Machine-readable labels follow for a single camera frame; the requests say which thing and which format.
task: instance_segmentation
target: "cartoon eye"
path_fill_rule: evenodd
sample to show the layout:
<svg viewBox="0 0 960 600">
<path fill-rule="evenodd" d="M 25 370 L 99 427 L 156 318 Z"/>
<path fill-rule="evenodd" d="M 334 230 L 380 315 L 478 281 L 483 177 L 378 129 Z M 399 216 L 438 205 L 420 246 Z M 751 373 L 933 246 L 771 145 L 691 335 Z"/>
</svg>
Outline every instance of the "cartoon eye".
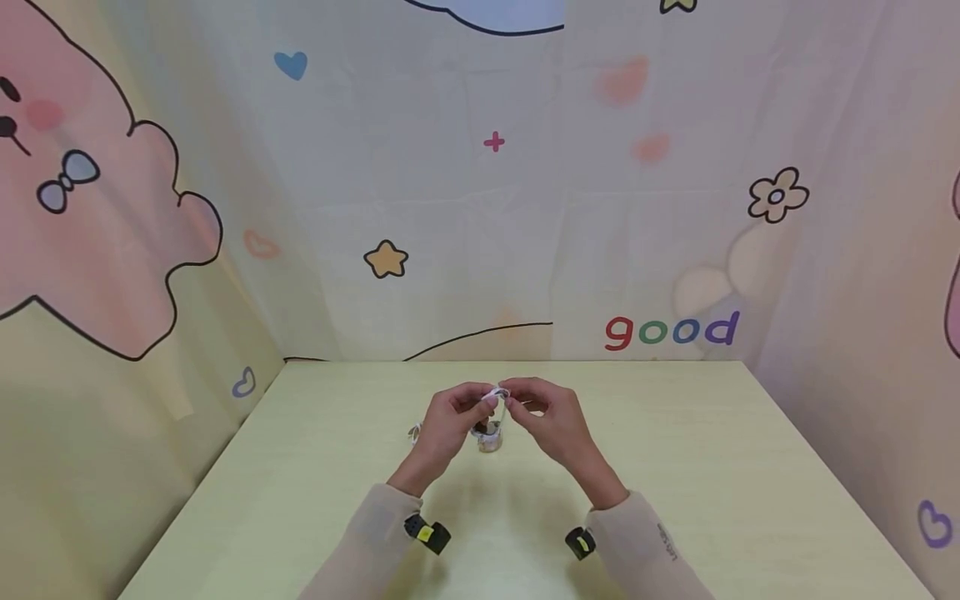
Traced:
<svg viewBox="0 0 960 600">
<path fill-rule="evenodd" d="M 14 102 L 20 102 L 20 92 L 6 77 L 0 77 L 0 89 L 2 89 L 3 93 Z"/>
</svg>

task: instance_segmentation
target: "blue bow tie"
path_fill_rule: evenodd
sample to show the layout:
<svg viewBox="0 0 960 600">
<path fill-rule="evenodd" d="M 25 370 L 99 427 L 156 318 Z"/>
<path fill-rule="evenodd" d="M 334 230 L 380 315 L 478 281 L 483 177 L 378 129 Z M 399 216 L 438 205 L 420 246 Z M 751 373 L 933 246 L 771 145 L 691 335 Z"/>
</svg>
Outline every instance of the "blue bow tie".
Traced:
<svg viewBox="0 0 960 600">
<path fill-rule="evenodd" d="M 68 150 L 62 165 L 63 172 L 55 180 L 45 181 L 36 189 L 36 198 L 54 214 L 66 210 L 66 195 L 75 186 L 100 178 L 100 166 L 83 150 Z"/>
</svg>

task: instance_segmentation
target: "table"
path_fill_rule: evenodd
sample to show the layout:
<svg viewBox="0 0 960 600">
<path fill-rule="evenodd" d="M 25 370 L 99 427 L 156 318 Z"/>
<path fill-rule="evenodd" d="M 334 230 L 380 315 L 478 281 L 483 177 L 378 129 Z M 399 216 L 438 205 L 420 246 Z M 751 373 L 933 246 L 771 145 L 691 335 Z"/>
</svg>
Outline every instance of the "table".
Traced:
<svg viewBox="0 0 960 600">
<path fill-rule="evenodd" d="M 740 363 L 290 363 L 122 600 L 294 599 L 437 390 L 538 375 L 577 390 L 594 438 L 718 600 L 931 598 Z M 449 528 L 390 598 L 618 598 L 564 535 L 589 508 L 515 422 L 424 496 Z"/>
</svg>

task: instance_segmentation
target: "letter d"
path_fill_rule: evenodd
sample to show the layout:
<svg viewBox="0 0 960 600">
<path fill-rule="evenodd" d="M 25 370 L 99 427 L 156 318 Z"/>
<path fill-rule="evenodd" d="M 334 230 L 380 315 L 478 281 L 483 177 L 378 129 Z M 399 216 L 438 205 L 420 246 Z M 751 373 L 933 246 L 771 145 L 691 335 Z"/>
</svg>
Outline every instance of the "letter d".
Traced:
<svg viewBox="0 0 960 600">
<path fill-rule="evenodd" d="M 714 321 L 713 323 L 709 324 L 707 326 L 707 333 L 705 334 L 705 337 L 714 344 L 726 344 L 727 346 L 732 346 L 733 334 L 736 332 L 736 324 L 739 321 L 740 311 L 734 310 L 733 314 L 730 315 L 729 321 Z M 716 334 L 716 330 L 720 327 L 727 328 L 727 331 L 724 333 L 722 338 Z"/>
</svg>

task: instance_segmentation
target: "cartoon wall backdrop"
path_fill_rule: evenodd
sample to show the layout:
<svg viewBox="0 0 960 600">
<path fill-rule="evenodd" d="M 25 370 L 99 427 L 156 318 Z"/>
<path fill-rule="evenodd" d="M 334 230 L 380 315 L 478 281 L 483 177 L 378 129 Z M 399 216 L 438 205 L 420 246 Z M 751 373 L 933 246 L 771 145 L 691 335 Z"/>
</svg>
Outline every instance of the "cartoon wall backdrop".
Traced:
<svg viewBox="0 0 960 600">
<path fill-rule="evenodd" d="M 957 19 L 0 0 L 4 581 L 115 594 L 282 358 L 740 359 L 960 594 Z"/>
</svg>

